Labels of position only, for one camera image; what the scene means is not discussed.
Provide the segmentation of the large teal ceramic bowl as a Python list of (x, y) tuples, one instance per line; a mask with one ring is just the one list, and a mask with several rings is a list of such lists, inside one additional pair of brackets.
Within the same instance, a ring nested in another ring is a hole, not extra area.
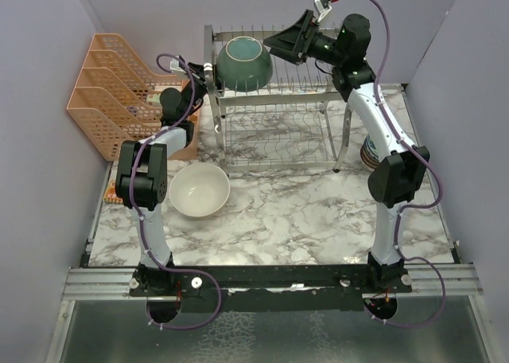
[(235, 92), (254, 92), (268, 85), (273, 64), (266, 47), (253, 37), (231, 39), (216, 58), (216, 79)]

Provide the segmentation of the steel two-tier dish rack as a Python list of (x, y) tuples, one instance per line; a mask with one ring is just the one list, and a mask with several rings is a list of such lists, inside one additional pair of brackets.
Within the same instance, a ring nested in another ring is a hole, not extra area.
[(339, 171), (349, 146), (351, 110), (313, 61), (272, 59), (270, 82), (252, 92), (220, 85), (220, 50), (237, 37), (263, 41), (278, 29), (204, 27), (204, 62), (213, 133), (226, 172), (325, 168)]

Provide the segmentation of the large cream ceramic bowl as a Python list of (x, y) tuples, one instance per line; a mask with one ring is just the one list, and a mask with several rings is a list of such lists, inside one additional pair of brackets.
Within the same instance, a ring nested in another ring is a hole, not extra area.
[(175, 174), (169, 200), (175, 210), (191, 218), (209, 217), (221, 210), (230, 196), (227, 174), (218, 166), (196, 162)]

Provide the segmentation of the green patterned small bowl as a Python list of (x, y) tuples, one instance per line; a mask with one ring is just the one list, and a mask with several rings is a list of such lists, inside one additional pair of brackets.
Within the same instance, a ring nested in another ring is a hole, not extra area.
[(377, 149), (375, 146), (375, 143), (371, 139), (370, 135), (367, 135), (366, 138), (363, 141), (363, 147), (369, 150), (370, 152), (373, 152), (374, 154), (377, 154)]

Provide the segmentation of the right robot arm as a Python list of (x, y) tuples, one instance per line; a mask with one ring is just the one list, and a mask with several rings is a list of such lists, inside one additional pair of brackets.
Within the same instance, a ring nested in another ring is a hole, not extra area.
[(370, 22), (366, 17), (349, 14), (337, 37), (332, 38), (320, 31), (311, 10), (306, 10), (289, 28), (263, 41), (270, 54), (292, 64), (313, 58), (330, 65), (334, 88), (347, 108), (359, 116), (375, 144), (379, 164), (367, 185), (377, 203), (377, 220), (365, 282), (372, 291), (383, 292), (405, 272), (396, 248), (399, 212), (421, 187), (429, 151), (405, 141), (404, 130), (383, 106), (375, 72), (365, 58), (370, 42)]

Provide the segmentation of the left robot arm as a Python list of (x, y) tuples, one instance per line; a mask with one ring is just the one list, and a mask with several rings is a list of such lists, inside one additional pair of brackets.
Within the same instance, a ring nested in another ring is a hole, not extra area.
[(190, 81), (180, 91), (167, 88), (161, 94), (161, 129), (140, 141), (122, 143), (115, 193), (136, 220), (141, 255), (134, 280), (138, 289), (167, 295), (175, 287), (173, 256), (165, 240), (161, 204), (168, 190), (167, 161), (190, 146), (195, 123), (190, 119), (207, 94), (204, 67), (175, 60), (173, 71), (182, 70)]

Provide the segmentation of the green white box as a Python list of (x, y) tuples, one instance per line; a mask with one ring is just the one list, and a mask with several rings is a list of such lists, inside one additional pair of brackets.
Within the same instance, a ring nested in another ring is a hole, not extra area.
[(159, 94), (148, 94), (146, 97), (146, 102), (149, 105), (159, 104), (160, 103), (160, 95)]

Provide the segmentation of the orange plastic file organizer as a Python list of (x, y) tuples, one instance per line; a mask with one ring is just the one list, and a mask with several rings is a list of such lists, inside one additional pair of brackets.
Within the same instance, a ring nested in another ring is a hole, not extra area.
[(187, 83), (185, 76), (152, 72), (121, 35), (96, 33), (67, 112), (103, 158), (114, 162), (123, 141), (147, 138), (161, 125), (161, 105), (149, 105), (147, 95), (180, 91)]

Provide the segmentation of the orange snack packet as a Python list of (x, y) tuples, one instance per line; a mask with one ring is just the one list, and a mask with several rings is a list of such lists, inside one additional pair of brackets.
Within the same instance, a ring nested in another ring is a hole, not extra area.
[(115, 192), (115, 181), (109, 181), (105, 193), (103, 195), (103, 202), (106, 204), (121, 205), (122, 199), (117, 196)]

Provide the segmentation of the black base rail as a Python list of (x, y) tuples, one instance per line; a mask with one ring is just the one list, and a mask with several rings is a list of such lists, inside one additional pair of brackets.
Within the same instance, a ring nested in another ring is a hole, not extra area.
[(214, 310), (361, 311), (363, 297), (412, 291), (407, 267), (370, 264), (178, 266), (138, 265), (129, 295), (191, 313)]

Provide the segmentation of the aluminium frame rail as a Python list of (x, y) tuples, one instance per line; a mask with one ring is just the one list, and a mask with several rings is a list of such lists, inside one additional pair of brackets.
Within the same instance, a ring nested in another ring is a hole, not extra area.
[(133, 267), (72, 268), (62, 299), (66, 301), (115, 301), (128, 299)]

